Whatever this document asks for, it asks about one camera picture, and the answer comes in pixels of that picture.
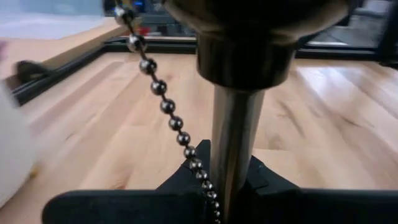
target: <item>black plastic piece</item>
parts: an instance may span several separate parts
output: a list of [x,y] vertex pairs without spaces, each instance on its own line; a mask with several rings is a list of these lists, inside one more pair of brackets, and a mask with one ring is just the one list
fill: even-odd
[[[209,167],[210,141],[198,146]],[[228,224],[396,224],[398,191],[300,189],[252,157]],[[185,161],[156,190],[93,190],[59,195],[46,204],[43,224],[210,223],[210,205]]]

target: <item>metal pole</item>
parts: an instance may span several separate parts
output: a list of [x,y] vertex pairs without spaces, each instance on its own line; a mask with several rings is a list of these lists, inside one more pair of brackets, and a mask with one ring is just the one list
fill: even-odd
[[223,223],[246,180],[264,92],[215,87],[210,178],[219,195]]

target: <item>metal ball chain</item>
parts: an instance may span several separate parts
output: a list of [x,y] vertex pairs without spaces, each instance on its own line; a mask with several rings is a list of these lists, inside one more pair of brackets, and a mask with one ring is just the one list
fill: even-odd
[[182,131],[183,121],[179,116],[174,115],[175,103],[173,100],[166,98],[165,93],[167,91],[167,84],[163,80],[159,80],[155,76],[157,70],[157,64],[152,58],[147,58],[145,55],[146,41],[141,35],[136,35],[134,29],[132,28],[132,21],[135,18],[135,12],[132,9],[128,9],[121,6],[116,6],[115,10],[115,20],[119,25],[127,26],[130,31],[130,35],[127,42],[127,47],[132,52],[139,52],[141,56],[141,61],[139,62],[139,68],[141,72],[145,75],[149,75],[152,78],[152,83],[150,84],[150,89],[153,94],[162,97],[160,102],[160,110],[170,115],[169,126],[173,131],[177,131],[177,142],[184,146],[183,154],[190,163],[189,167],[195,174],[195,177],[200,181],[201,187],[203,189],[204,196],[210,201],[213,209],[214,223],[221,223],[221,212],[220,204],[218,203],[218,196],[214,190],[214,185],[209,180],[208,173],[203,170],[202,161],[196,158],[197,150],[190,146],[191,137],[185,131]]

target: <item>blurry white object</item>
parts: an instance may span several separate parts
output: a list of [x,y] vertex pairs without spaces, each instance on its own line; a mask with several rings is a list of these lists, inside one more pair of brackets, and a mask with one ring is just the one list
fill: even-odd
[[0,37],[61,39],[98,27],[100,0],[0,0]]
[[0,82],[0,208],[28,178],[34,154],[27,122],[8,88]]

